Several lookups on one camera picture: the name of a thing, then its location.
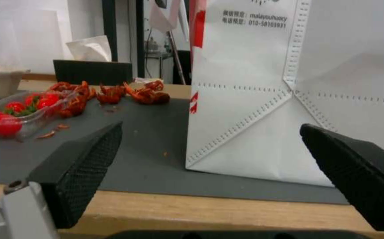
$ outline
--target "paper bag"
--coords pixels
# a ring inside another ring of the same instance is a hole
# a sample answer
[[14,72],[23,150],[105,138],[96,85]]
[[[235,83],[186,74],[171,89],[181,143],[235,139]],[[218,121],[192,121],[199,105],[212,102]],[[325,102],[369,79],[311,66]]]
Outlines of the paper bag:
[[199,2],[187,169],[331,186],[303,123],[384,149],[384,2]]

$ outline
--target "tissue box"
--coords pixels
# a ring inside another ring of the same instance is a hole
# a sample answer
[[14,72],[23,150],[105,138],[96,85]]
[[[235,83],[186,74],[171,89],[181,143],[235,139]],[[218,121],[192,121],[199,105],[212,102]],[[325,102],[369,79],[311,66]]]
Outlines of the tissue box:
[[115,86],[130,83],[133,78],[131,63],[55,59],[53,66],[56,79],[71,84],[86,80],[90,85]]

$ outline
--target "black pole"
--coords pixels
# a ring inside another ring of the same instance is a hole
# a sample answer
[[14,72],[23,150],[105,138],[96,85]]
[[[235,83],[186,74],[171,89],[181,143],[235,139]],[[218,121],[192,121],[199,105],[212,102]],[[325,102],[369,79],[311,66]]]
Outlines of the black pole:
[[112,61],[117,62],[115,0],[102,0],[102,13],[104,15],[104,33],[108,37],[111,47]]
[[143,26],[143,0],[136,0],[136,28],[137,28],[137,76],[145,77],[145,47]]

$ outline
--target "wooden table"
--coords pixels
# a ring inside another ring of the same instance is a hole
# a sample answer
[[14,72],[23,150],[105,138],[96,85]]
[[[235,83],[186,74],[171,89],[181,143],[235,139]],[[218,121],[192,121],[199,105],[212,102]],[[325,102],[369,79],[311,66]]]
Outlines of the wooden table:
[[[21,90],[44,90],[53,82],[23,80]],[[190,87],[166,85],[173,98]],[[351,230],[384,238],[349,205],[221,199],[98,191],[79,223],[66,233],[106,236],[122,230]]]

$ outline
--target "crayfish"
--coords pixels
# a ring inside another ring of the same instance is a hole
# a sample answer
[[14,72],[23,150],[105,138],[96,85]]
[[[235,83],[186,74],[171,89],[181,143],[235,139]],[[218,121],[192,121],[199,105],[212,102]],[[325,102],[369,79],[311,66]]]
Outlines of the crayfish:
[[123,96],[125,96],[125,88],[123,86],[105,87],[101,84],[102,94],[97,94],[97,100],[103,104],[118,104]]
[[76,97],[67,103],[65,109],[60,110],[59,114],[63,118],[70,118],[81,115],[86,107],[87,101],[96,96],[94,88],[89,89],[89,84],[83,81],[81,85],[71,85],[67,82],[59,82],[53,85],[49,90],[52,91],[75,91]]
[[158,105],[165,104],[170,101],[170,95],[164,92],[155,92],[161,91],[164,88],[164,85],[161,81],[157,80],[151,83],[145,84],[145,87],[133,90],[124,82],[125,91],[127,94],[138,103],[144,105]]

